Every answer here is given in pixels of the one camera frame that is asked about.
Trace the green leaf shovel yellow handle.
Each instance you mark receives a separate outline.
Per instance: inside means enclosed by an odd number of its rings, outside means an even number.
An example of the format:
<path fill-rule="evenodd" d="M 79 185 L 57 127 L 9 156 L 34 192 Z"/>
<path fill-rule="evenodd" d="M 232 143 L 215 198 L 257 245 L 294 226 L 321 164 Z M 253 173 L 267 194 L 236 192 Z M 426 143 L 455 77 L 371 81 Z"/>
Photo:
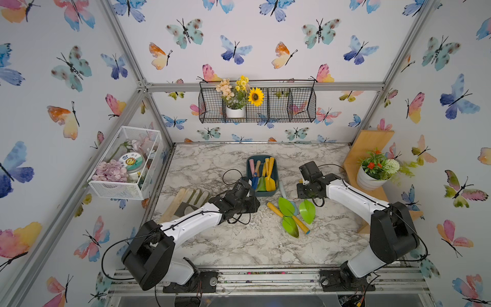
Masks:
<path fill-rule="evenodd" d="M 262 176 L 259 178 L 258 188 L 257 188 L 256 192 L 264 192 L 264 190 L 263 190 L 263 178 L 262 178 Z"/>

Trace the blue shovel wooden handle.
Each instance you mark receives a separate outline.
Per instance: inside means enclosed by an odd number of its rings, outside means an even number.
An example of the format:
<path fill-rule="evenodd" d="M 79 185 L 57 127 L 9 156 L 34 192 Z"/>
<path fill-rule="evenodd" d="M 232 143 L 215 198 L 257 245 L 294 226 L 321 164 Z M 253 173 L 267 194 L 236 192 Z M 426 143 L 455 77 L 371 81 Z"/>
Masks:
<path fill-rule="evenodd" d="M 253 179 L 252 179 L 252 188 L 254 190 L 257 190 L 257 188 L 258 188 L 258 183 L 259 183 L 258 173 L 259 173 L 259 170 L 260 170 L 260 165 L 261 165 L 261 161 L 258 160 L 256 162 L 256 164 L 255 164 L 254 173 L 253 173 Z"/>

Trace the green trowel light-blue handle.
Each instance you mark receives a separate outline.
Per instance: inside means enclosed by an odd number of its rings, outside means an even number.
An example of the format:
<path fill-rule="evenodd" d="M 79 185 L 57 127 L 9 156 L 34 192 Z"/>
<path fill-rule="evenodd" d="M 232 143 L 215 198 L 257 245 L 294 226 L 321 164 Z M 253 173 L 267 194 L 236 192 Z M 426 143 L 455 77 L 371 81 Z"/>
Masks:
<path fill-rule="evenodd" d="M 305 234 L 310 233 L 310 229 L 295 215 L 295 209 L 288 200 L 286 200 L 285 198 L 280 198 L 278 203 L 279 203 L 280 211 L 285 216 L 293 217 L 294 221 L 298 226 L 299 231 L 301 230 Z"/>

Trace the green narrow shovel yellow handle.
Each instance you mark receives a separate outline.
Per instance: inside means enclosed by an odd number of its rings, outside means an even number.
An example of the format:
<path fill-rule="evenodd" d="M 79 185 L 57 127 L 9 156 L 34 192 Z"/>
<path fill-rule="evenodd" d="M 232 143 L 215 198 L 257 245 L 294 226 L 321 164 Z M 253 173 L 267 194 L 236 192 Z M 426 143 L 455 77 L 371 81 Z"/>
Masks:
<path fill-rule="evenodd" d="M 308 225 L 312 224 L 312 222 L 315 219 L 316 208 L 317 206 L 309 200 L 304 200 L 303 202 L 300 203 L 299 206 L 300 215 L 303 218 L 304 222 L 307 223 Z"/>

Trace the purple shovel pink handle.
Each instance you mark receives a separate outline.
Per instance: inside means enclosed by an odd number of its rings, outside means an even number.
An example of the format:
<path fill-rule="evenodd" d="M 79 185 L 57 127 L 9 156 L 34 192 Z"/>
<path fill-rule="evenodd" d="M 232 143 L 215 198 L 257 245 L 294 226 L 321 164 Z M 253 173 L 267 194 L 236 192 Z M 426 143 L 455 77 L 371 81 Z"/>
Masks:
<path fill-rule="evenodd" d="M 253 159 L 250 159 L 249 160 L 249 169 L 251 171 L 251 178 L 254 177 L 254 174 L 255 174 L 255 165 L 254 165 L 254 160 Z"/>

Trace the yellow scoop shovel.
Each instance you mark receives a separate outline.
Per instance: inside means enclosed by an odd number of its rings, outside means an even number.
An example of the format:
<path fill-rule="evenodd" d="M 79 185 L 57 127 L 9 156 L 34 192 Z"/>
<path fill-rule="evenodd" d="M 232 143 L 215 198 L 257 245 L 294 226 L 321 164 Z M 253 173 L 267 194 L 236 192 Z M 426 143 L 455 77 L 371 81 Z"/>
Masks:
<path fill-rule="evenodd" d="M 266 181 L 267 181 L 267 176 L 269 174 L 269 161 L 270 159 L 269 158 L 266 158 L 265 159 L 265 163 L 263 165 L 263 190 L 264 191 L 267 191 L 267 184 L 266 184 Z"/>

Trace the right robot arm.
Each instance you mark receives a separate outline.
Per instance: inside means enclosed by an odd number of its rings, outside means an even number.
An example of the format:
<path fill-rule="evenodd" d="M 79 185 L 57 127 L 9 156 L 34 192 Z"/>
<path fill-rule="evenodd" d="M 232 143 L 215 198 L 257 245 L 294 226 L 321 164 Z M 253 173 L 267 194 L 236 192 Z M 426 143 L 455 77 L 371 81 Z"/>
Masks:
<path fill-rule="evenodd" d="M 346 280 L 358 281 L 419 247 L 420 238 L 404 204 L 373 198 L 335 174 L 324 175 L 313 161 L 299 170 L 303 183 L 297 185 L 298 198 L 341 203 L 370 226 L 368 247 L 341 266 Z"/>

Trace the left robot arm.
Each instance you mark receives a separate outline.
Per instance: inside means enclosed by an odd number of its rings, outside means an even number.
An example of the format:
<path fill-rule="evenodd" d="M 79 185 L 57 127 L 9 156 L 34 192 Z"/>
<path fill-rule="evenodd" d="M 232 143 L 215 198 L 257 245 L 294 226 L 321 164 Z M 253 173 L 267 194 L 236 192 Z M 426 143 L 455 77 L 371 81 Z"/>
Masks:
<path fill-rule="evenodd" d="M 198 286 L 201 272 L 188 258 L 175 256 L 175 250 L 210 228 L 237 223 L 243 214 L 257 212 L 259 206 L 250 181 L 243 177 L 230 190 L 177 220 L 146 222 L 132 239 L 122 262 L 144 291 L 161 281 L 192 290 Z"/>

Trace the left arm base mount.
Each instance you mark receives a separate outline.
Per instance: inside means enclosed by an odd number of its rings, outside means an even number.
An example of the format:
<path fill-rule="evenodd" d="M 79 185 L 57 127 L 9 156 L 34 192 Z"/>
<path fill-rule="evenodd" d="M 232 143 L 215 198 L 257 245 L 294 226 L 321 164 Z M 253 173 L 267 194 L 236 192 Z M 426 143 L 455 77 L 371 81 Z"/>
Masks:
<path fill-rule="evenodd" d="M 198 269 L 189 258 L 184 257 L 181 260 L 171 261 L 162 282 L 162 292 L 166 294 L 215 293 L 218 272 Z"/>

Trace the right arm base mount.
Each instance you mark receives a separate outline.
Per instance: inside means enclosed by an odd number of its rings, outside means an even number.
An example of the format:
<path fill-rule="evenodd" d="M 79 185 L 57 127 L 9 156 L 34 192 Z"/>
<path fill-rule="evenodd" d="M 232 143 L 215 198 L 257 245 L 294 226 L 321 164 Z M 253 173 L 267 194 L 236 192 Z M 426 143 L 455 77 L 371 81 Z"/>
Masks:
<path fill-rule="evenodd" d="M 319 274 L 319 284 L 324 292 L 375 291 L 375 286 L 367 282 L 366 277 L 357 278 L 354 275 L 347 262 L 336 269 L 321 270 Z"/>

